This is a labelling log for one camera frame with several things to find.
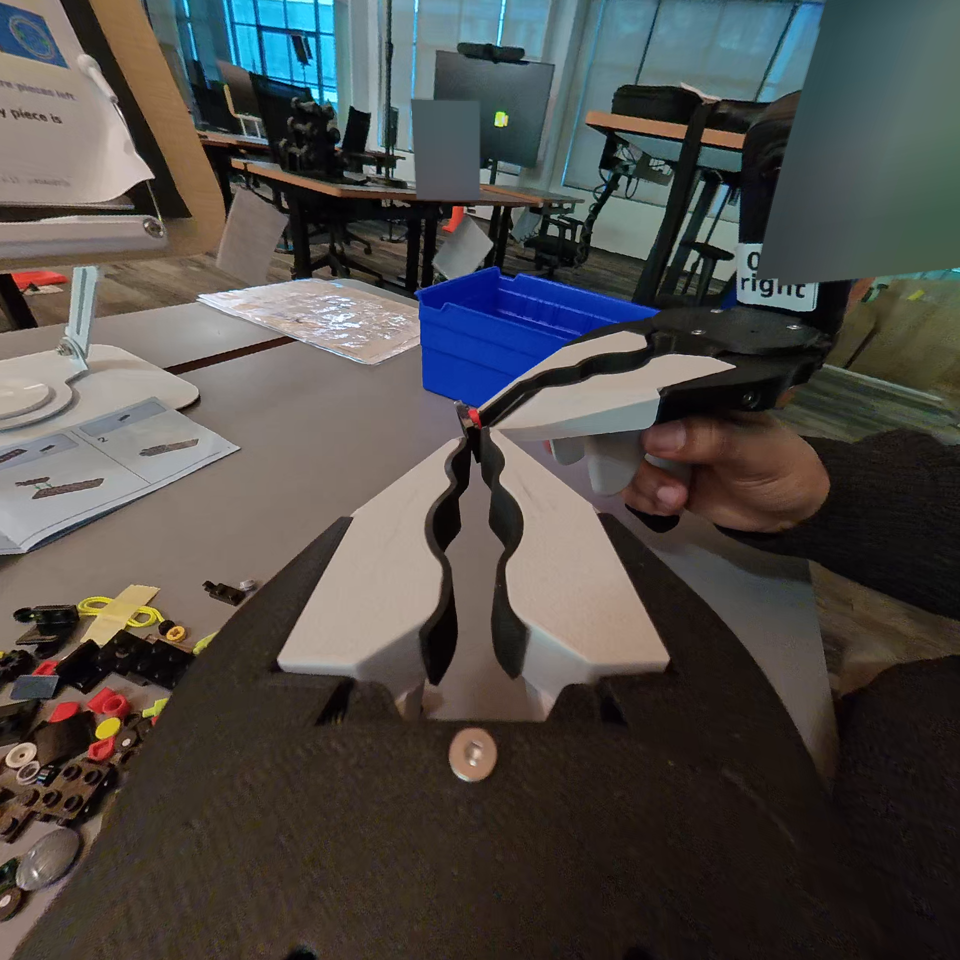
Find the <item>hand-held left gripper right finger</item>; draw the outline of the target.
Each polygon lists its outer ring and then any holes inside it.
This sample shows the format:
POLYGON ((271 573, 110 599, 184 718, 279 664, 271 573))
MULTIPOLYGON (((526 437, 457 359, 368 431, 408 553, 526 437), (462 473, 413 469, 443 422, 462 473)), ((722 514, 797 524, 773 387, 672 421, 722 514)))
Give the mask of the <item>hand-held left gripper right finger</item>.
POLYGON ((498 430, 482 431, 479 453, 502 546, 493 650, 539 717, 568 687, 664 673, 666 646, 594 506, 498 430))

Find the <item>person's right forearm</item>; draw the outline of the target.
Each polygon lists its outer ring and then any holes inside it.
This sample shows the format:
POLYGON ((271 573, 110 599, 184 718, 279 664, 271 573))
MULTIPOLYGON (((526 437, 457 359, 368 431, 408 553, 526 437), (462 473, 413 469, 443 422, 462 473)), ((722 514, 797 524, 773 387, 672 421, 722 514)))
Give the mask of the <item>person's right forearm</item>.
POLYGON ((906 430, 807 442, 830 481, 820 510, 780 533, 719 531, 958 621, 958 445, 906 430))

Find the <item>lego instruction booklet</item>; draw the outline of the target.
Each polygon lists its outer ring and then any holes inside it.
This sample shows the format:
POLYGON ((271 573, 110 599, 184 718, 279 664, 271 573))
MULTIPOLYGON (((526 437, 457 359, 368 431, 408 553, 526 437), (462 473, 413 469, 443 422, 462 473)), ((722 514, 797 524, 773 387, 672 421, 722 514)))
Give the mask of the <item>lego instruction booklet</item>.
POLYGON ((26 554, 238 450, 156 398, 4 439, 1 554, 26 554))

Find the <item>pile of loose lego pieces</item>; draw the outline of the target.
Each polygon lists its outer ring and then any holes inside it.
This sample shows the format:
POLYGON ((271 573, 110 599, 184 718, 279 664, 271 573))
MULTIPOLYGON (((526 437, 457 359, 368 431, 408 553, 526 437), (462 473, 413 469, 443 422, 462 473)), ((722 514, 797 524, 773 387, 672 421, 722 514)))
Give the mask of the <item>pile of loose lego pieces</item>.
POLYGON ((2 957, 46 909, 48 952, 87 935, 132 940, 173 924, 218 869, 239 869, 280 735, 270 681, 273 587, 254 582, 207 653, 124 634, 85 641, 28 681, 95 683, 2 740, 2 957))

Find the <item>person's right hand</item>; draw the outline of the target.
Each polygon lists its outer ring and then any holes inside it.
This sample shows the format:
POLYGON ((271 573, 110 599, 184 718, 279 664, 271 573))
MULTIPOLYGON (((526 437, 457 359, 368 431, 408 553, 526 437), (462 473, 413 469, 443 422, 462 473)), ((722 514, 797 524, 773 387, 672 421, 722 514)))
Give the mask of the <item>person's right hand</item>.
POLYGON ((645 458, 621 498, 652 516, 690 512, 736 532, 779 534, 811 519, 831 491, 813 447, 768 414, 657 424, 641 446, 645 458))

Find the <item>tan tape strip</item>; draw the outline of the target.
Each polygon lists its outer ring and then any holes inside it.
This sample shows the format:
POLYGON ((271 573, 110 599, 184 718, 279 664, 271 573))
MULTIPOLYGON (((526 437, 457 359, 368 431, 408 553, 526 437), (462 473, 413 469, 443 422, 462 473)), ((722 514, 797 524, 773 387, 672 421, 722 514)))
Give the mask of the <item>tan tape strip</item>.
POLYGON ((82 642, 106 645, 122 630, 148 629, 158 626, 163 615, 153 605, 160 589, 156 586, 131 584, 115 598, 91 596, 77 605, 82 618, 89 618, 82 642))

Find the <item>black bag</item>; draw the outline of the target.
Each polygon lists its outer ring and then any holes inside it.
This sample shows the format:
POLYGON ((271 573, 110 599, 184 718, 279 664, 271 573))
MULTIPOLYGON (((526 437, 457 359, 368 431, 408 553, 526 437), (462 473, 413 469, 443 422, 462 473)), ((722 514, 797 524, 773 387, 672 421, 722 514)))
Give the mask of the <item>black bag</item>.
POLYGON ((610 112, 652 121, 687 125, 696 111, 710 105, 704 126, 745 134, 769 102, 725 99, 689 85, 622 85, 614 92, 610 112))

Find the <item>black monitor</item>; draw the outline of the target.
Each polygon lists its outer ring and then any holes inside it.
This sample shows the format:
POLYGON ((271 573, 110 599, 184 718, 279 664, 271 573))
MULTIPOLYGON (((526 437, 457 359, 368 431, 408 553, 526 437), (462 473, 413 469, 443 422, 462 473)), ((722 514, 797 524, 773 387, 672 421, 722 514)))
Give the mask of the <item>black monitor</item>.
POLYGON ((482 166, 537 165, 555 67, 438 51, 434 98, 478 105, 482 166))

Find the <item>sheet in clear plastic sleeve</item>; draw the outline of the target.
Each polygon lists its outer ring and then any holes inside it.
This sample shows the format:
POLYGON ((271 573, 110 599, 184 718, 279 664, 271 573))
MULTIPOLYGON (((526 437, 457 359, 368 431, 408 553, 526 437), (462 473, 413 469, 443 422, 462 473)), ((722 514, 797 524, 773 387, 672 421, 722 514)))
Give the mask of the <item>sheet in clear plastic sleeve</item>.
POLYGON ((419 306, 413 300, 351 281, 292 280, 200 294, 198 302, 366 366, 421 342, 419 306))

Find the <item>long wooden office desk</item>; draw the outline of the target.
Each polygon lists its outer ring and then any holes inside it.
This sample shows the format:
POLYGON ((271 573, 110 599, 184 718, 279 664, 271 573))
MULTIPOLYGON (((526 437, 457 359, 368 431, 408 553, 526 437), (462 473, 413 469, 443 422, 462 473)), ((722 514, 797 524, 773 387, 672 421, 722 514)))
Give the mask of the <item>long wooden office desk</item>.
POLYGON ((545 212, 551 202, 563 200, 560 195, 543 190, 490 184, 480 184, 475 189, 476 197, 428 199, 420 197, 412 188, 323 181, 284 171, 275 163, 244 157, 234 157, 231 166, 249 184, 262 182, 282 197, 289 215, 293 280, 310 279, 317 270, 324 268, 329 268, 337 278, 349 277, 353 270, 358 270, 382 285, 396 289, 402 287, 409 294, 435 282, 440 224, 454 207, 492 209, 488 234, 492 248, 483 263, 501 267, 510 232, 506 211, 545 212), (337 247, 343 244, 347 227, 367 221, 406 224, 407 250, 402 284, 384 278, 368 264, 350 258, 343 251, 337 252, 337 247))

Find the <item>white document stand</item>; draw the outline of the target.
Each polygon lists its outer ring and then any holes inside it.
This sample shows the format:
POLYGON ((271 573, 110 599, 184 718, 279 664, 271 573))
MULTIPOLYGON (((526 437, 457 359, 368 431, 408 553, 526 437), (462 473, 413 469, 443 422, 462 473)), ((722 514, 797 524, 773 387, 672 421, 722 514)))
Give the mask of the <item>white document stand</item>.
POLYGON ((68 321, 55 349, 2 360, 1 431, 37 437, 44 429, 78 425, 156 399, 183 409, 199 391, 135 354, 91 340, 98 270, 94 260, 123 253, 159 253, 169 233, 160 214, 99 211, 2 221, 2 259, 77 257, 68 321))

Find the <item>black stacked equipment rack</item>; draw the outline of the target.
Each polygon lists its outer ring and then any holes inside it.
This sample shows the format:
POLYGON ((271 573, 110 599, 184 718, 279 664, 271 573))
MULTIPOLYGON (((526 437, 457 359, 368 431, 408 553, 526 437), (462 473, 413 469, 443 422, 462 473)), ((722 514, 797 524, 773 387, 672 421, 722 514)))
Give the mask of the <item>black stacked equipment rack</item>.
POLYGON ((293 97, 289 111, 286 131, 276 146, 280 168, 317 180, 342 179, 344 166, 338 153, 341 134, 334 125, 333 106, 293 97))

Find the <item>person's dark clothing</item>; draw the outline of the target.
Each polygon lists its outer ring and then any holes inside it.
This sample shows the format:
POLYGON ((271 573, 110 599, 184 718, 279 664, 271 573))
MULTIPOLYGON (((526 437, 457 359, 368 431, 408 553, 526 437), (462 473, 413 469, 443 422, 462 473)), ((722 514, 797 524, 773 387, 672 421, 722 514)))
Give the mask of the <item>person's dark clothing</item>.
POLYGON ((896 958, 959 957, 959 657, 898 664, 839 702, 834 805, 896 958))

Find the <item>wooden board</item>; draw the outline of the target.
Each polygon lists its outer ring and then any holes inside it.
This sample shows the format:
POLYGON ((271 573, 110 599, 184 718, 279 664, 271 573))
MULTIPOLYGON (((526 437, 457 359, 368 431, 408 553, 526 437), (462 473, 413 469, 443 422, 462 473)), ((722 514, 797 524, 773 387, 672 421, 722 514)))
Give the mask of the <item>wooden board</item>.
POLYGON ((226 222, 221 188, 141 2, 61 3, 81 49, 119 98, 134 146, 153 179, 115 198, 162 221, 166 246, 120 260, 189 258, 213 252, 226 222))

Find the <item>printed paper sheet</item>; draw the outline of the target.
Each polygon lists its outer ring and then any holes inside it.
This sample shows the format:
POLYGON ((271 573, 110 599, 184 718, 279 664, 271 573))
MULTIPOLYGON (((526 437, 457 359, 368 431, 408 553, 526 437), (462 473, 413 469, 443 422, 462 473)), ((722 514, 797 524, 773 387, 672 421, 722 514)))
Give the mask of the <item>printed paper sheet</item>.
POLYGON ((2 206, 100 205, 153 178, 65 4, 2 2, 2 206))

